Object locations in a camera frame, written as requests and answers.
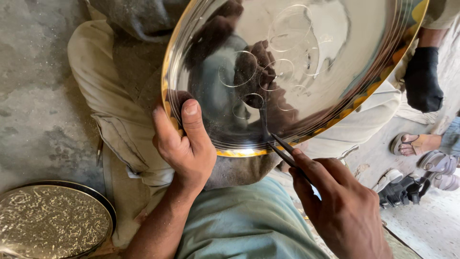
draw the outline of black sock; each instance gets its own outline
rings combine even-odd
[[[437,82],[438,49],[416,48],[404,76],[408,104],[421,112],[435,112],[442,106],[444,93]]]

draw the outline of toe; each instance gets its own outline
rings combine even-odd
[[[414,153],[414,150],[411,148],[401,148],[399,152],[401,152],[401,154],[409,154],[409,153]]]
[[[399,145],[399,148],[400,149],[403,149],[403,148],[412,148],[412,146],[410,144],[401,144]]]
[[[403,135],[403,136],[401,137],[401,140],[402,140],[403,142],[410,142],[410,141],[414,141],[414,140],[416,140],[416,139],[418,139],[418,138],[419,138],[418,135],[409,135],[409,134],[406,134],[406,135]]]

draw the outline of beige trousers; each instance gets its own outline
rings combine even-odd
[[[126,167],[128,174],[141,177],[150,189],[148,200],[142,198],[145,197],[145,190],[133,187],[137,185],[129,184],[130,179],[124,180],[126,184],[114,185],[114,192],[130,197],[124,202],[115,199],[117,214],[124,207],[138,208],[133,213],[120,213],[123,216],[118,218],[113,242],[115,246],[123,248],[139,227],[134,217],[146,205],[146,213],[154,209],[171,182],[174,171],[152,145],[154,129],[151,118],[134,103],[120,83],[112,60],[112,46],[113,31],[105,20],[89,21],[75,30],[68,45],[68,55],[74,77],[94,111],[92,116],[100,127],[105,144],[129,165]],[[356,111],[310,139],[306,154],[311,158],[339,157],[366,142],[393,117],[400,99],[401,92],[385,81]],[[293,193],[290,175],[271,172],[269,176],[278,179]]]
[[[422,27],[448,29],[460,13],[460,0],[430,0]]]

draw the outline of flip-flop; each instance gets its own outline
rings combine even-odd
[[[428,152],[420,162],[420,168],[442,175],[451,175],[457,167],[457,159],[438,150]]]
[[[433,185],[443,191],[455,191],[460,187],[460,176],[438,174],[433,179]]]
[[[403,142],[401,140],[401,138],[404,136],[404,135],[413,135],[413,134],[410,134],[409,132],[402,132],[402,133],[399,133],[395,139],[393,140],[393,142],[391,143],[391,153],[393,153],[394,155],[396,156],[402,156],[403,154],[401,154],[401,152],[399,152],[399,145],[401,144],[408,144],[408,145],[411,145],[412,148],[414,149],[414,152],[415,152],[415,155],[420,155],[420,154],[423,154],[423,149],[422,149],[422,144],[423,142],[427,139],[428,135],[426,134],[419,134],[418,138],[413,140],[413,141],[409,141],[409,142]]]

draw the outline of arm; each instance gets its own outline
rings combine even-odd
[[[392,259],[383,235],[379,196],[361,185],[339,160],[313,159],[296,148],[293,157],[322,200],[295,168],[294,189],[318,234],[340,259]]]
[[[203,190],[216,162],[216,151],[204,129],[196,100],[187,100],[182,105],[185,137],[177,134],[161,105],[152,116],[156,131],[153,143],[176,173],[165,196],[129,244],[125,259],[174,257],[193,201]]]

